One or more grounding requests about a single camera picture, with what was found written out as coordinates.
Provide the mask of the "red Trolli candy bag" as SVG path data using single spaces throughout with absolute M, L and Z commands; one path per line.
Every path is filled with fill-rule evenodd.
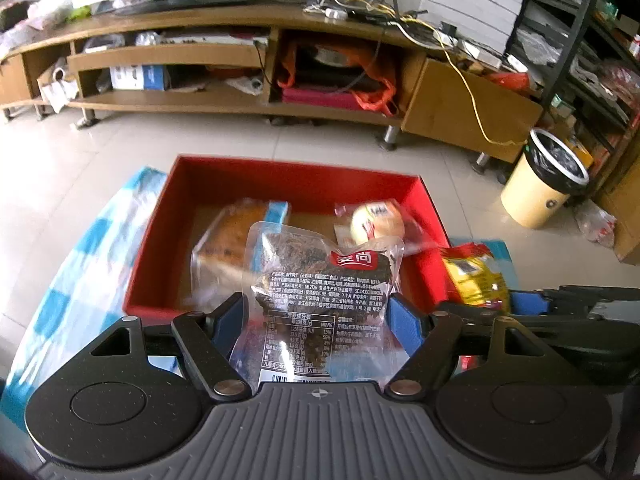
M 506 280 L 485 244 L 469 242 L 440 248 L 440 258 L 462 304 L 506 313 L 511 311 Z

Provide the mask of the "milk cake bread pack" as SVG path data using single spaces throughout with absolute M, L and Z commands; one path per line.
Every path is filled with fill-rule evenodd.
M 191 293 L 186 304 L 210 312 L 243 285 L 248 232 L 256 222 L 288 222 L 287 202 L 242 198 L 224 206 L 195 244 L 190 259 Z

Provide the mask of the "dark meat floss bread pack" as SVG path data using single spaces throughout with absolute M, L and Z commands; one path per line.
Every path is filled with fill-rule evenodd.
M 265 382 L 376 382 L 407 356 L 385 315 L 399 281 L 400 238 L 343 250 L 320 233 L 267 221 L 248 232 L 247 320 L 230 362 Z

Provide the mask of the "round bun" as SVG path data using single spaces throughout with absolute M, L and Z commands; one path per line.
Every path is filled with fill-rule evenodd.
M 337 204 L 334 234 L 338 246 L 353 248 L 372 240 L 400 238 L 405 254 L 416 255 L 435 246 L 434 240 L 397 200 Z

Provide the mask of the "white plastic bag on floor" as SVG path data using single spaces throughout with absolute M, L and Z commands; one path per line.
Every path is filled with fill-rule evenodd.
M 592 200 L 585 200 L 574 209 L 574 218 L 586 240 L 606 248 L 614 247 L 617 219 L 612 214 Z

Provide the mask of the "blue white checkered cloth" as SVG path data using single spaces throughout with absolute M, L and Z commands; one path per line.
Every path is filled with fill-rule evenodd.
M 218 210 L 241 200 L 286 203 L 293 222 L 326 232 L 333 228 L 337 206 L 396 200 L 434 244 L 405 258 L 402 291 L 422 311 L 457 298 L 439 255 L 452 238 L 421 178 L 267 159 L 181 156 L 166 174 L 153 168 L 135 174 L 63 261 L 14 356 L 1 396 L 2 425 L 23 430 L 35 390 L 123 315 L 162 324 L 184 310 L 213 310 L 232 294 L 233 284 L 194 281 L 190 257 Z

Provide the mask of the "cream trash bin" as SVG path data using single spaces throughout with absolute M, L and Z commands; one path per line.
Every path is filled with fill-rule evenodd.
M 561 139 L 535 128 L 530 130 L 500 200 L 520 226 L 539 229 L 570 196 L 582 194 L 589 180 L 585 165 Z

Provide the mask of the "orange bag in cabinet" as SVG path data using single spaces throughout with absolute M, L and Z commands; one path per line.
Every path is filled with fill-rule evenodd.
M 294 41 L 280 57 L 276 84 L 285 103 L 398 113 L 396 66 L 379 42 Z

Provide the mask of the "blue white box on shelf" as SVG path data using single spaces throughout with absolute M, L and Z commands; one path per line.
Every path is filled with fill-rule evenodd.
M 163 65 L 129 65 L 110 68 L 114 90 L 165 91 L 170 86 L 166 67 Z

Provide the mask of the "black metal shelf rack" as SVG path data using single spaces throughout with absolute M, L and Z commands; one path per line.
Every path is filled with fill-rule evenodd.
M 549 116 L 576 122 L 597 162 L 638 120 L 639 0 L 523 0 L 504 58 Z

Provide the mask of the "wooden TV stand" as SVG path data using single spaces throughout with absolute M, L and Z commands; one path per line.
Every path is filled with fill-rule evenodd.
M 89 39 L 116 32 L 150 32 L 194 27 L 263 28 L 266 50 L 242 44 L 158 44 L 82 52 Z M 392 111 L 385 115 L 331 106 L 321 96 L 285 101 L 287 68 L 299 60 L 303 44 L 363 48 L 374 62 L 390 64 L 396 76 Z M 43 105 L 37 78 L 64 56 L 76 75 L 79 96 L 70 105 L 84 112 L 255 114 L 380 125 L 513 162 L 542 114 L 536 102 L 485 77 L 456 72 L 450 56 L 419 47 L 396 27 L 322 18 L 297 6 L 258 4 L 222 6 L 131 16 L 100 15 L 65 25 L 40 41 L 26 44 L 1 62 L 1 106 Z M 192 93 L 160 90 L 110 90 L 99 93 L 100 70 L 119 65 L 222 66 L 262 68 L 268 78 L 260 96 L 249 96 L 222 82 Z

